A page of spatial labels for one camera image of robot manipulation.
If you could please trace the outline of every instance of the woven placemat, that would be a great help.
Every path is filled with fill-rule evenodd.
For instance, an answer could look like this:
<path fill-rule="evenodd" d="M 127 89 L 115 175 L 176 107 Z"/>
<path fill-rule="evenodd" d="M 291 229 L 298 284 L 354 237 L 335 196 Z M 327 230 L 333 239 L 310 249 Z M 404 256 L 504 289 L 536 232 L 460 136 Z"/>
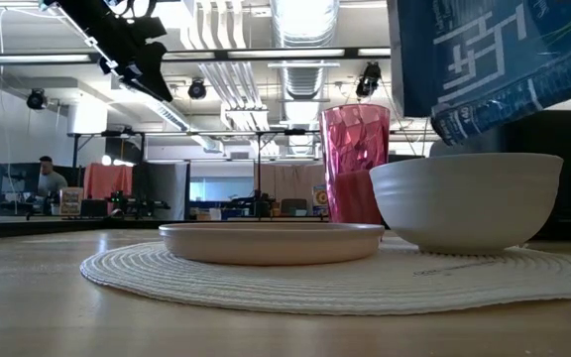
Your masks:
<path fill-rule="evenodd" d="M 571 256 L 518 248 L 450 256 L 383 243 L 376 256 L 354 262 L 242 267 L 191 262 L 163 243 L 145 243 L 96 254 L 80 271 L 149 298 L 307 314 L 412 314 L 571 298 Z"/>

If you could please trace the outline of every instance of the table surface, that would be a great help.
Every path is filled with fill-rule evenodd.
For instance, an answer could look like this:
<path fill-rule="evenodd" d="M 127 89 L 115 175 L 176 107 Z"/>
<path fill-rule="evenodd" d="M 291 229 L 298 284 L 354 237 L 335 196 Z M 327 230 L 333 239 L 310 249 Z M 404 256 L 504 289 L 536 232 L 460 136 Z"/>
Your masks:
<path fill-rule="evenodd" d="M 103 288 L 88 256 L 155 230 L 0 239 L 0 356 L 571 356 L 571 300 L 413 316 L 235 311 Z M 571 254 L 571 243 L 530 248 Z"/>

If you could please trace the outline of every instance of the plate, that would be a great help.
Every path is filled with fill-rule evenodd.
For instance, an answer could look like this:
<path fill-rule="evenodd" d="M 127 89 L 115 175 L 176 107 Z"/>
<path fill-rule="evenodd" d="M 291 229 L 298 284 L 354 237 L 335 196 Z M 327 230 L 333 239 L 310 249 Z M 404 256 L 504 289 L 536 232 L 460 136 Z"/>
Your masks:
<path fill-rule="evenodd" d="M 375 254 L 385 228 L 338 223 L 180 223 L 160 227 L 175 256 L 207 263 L 284 266 L 346 262 Z"/>

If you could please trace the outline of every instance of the person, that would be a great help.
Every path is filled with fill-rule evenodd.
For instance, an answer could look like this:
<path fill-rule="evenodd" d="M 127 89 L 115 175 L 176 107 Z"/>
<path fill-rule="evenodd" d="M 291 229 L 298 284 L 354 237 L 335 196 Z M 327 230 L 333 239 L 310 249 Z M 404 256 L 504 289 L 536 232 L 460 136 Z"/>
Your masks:
<path fill-rule="evenodd" d="M 60 189 L 67 187 L 67 180 L 61 174 L 55 172 L 51 157 L 44 156 L 39 161 L 41 162 L 39 196 L 48 197 L 51 192 L 58 192 Z"/>

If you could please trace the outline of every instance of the ceramic bowl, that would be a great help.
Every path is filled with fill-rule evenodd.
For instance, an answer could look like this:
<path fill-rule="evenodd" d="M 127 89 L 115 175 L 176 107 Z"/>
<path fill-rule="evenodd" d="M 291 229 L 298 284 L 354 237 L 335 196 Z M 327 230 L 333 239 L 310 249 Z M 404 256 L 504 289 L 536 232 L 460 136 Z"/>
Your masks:
<path fill-rule="evenodd" d="M 200 262 L 279 266 L 369 257 L 385 228 L 333 223 L 180 223 L 160 227 L 167 249 Z"/>
<path fill-rule="evenodd" d="M 521 244 L 547 220 L 563 160 L 475 154 L 410 160 L 371 170 L 391 229 L 435 253 L 490 254 Z"/>

